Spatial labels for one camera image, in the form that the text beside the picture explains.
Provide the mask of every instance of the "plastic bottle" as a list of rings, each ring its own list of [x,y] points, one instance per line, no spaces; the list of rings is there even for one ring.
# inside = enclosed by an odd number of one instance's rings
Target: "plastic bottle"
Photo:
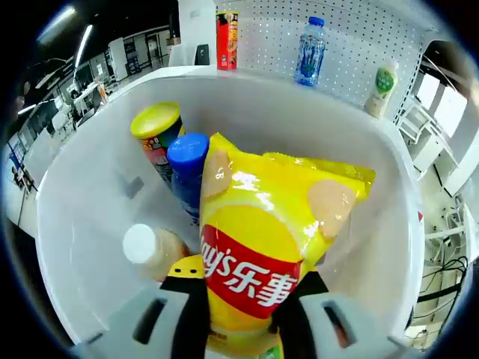
[[[381,118],[384,115],[384,110],[397,84],[398,67],[399,64],[396,61],[389,60],[377,69],[373,89],[364,105],[365,111],[371,116]]]
[[[176,261],[188,255],[188,248],[172,232],[134,224],[123,237],[123,252],[142,275],[161,281]]]
[[[188,133],[173,141],[167,154],[173,169],[173,193],[192,216],[194,224],[199,224],[201,179],[209,146],[210,140],[206,135]]]
[[[293,78],[302,85],[317,85],[326,47],[323,26],[323,19],[311,16],[305,27],[305,32],[301,35],[298,62]]]

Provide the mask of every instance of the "red can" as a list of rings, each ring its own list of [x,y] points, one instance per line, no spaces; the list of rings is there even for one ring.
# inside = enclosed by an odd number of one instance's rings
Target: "red can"
[[[238,13],[220,11],[216,14],[216,63],[219,70],[237,68]]]

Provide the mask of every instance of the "blue bottle cap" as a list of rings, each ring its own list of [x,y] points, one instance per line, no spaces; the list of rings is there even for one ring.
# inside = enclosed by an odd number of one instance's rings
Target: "blue bottle cap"
[[[324,26],[324,20],[320,17],[310,16],[309,23],[316,26]]]
[[[196,177],[203,173],[204,160],[210,139],[201,133],[188,133],[173,141],[166,158],[173,171],[184,176]]]

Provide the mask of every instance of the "ceiling light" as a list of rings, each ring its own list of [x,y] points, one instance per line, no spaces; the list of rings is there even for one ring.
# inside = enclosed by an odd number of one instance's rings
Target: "ceiling light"
[[[27,111],[33,110],[35,108],[35,105],[30,105],[29,107],[22,108],[20,111],[18,111],[18,114],[24,114]]]
[[[88,37],[90,36],[92,28],[93,28],[93,25],[87,26],[87,28],[85,29],[85,32],[83,33],[82,42],[80,43],[78,53],[76,54],[75,68],[77,68],[78,65],[80,65],[80,60],[82,59],[83,50],[85,49],[85,44],[87,43],[87,40],[88,40]]]
[[[52,41],[57,35],[59,35],[64,28],[69,24],[69,20],[76,14],[76,10],[73,6],[64,7],[52,21],[48,23],[45,29],[42,31],[37,41],[42,45],[46,45]]]

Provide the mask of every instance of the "yellow lid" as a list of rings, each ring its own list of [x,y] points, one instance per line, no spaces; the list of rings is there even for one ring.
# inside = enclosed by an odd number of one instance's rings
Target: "yellow lid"
[[[140,112],[129,129],[135,137],[143,140],[164,132],[179,116],[178,102],[157,102]]]

